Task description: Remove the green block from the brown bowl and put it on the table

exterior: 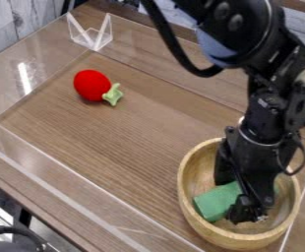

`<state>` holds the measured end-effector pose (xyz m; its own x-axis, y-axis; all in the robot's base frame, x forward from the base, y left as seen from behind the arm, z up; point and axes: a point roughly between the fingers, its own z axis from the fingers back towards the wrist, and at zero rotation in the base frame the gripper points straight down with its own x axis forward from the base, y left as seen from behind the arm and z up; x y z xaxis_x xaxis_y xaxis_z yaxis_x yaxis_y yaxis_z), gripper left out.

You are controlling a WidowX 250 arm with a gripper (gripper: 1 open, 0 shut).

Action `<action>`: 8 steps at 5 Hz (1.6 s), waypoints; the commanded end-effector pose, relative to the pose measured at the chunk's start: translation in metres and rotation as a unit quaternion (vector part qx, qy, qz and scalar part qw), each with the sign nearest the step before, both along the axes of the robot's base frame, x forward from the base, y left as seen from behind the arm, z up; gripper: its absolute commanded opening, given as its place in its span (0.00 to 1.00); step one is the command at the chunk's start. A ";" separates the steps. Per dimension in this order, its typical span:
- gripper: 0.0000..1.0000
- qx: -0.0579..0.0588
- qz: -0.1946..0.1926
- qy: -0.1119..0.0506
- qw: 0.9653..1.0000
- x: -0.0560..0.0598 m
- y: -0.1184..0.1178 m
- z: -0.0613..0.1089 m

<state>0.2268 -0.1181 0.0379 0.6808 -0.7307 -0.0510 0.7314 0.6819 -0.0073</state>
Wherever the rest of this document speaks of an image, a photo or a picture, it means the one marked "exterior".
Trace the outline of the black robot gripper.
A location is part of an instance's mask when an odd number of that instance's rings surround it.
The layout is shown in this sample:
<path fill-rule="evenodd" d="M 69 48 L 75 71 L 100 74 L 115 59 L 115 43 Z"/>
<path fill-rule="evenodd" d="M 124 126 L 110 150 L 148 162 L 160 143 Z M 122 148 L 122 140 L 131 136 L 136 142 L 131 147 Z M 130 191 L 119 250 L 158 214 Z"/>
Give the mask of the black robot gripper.
<path fill-rule="evenodd" d="M 302 169 L 298 166 L 293 171 L 287 170 L 299 149 L 302 144 L 297 134 L 287 134 L 273 143 L 261 143 L 245 134 L 241 127 L 225 128 L 215 155 L 214 182 L 225 185 L 235 181 L 241 188 L 225 219 L 238 224 L 267 218 L 267 209 L 274 205 L 275 177 L 278 174 L 291 176 Z"/>

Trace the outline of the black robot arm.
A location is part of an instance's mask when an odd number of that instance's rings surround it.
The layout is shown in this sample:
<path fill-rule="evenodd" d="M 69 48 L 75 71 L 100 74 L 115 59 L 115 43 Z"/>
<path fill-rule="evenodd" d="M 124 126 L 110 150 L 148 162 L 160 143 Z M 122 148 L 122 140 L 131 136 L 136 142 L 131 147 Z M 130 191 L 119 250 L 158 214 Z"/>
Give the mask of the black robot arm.
<path fill-rule="evenodd" d="M 215 156 L 214 182 L 238 184 L 225 210 L 238 224 L 259 221 L 274 205 L 274 180 L 294 175 L 287 165 L 305 150 L 305 44 L 285 26 L 274 0 L 174 0 L 196 24 L 196 39 L 213 66 L 249 75 L 247 109 L 239 124 L 225 130 Z"/>

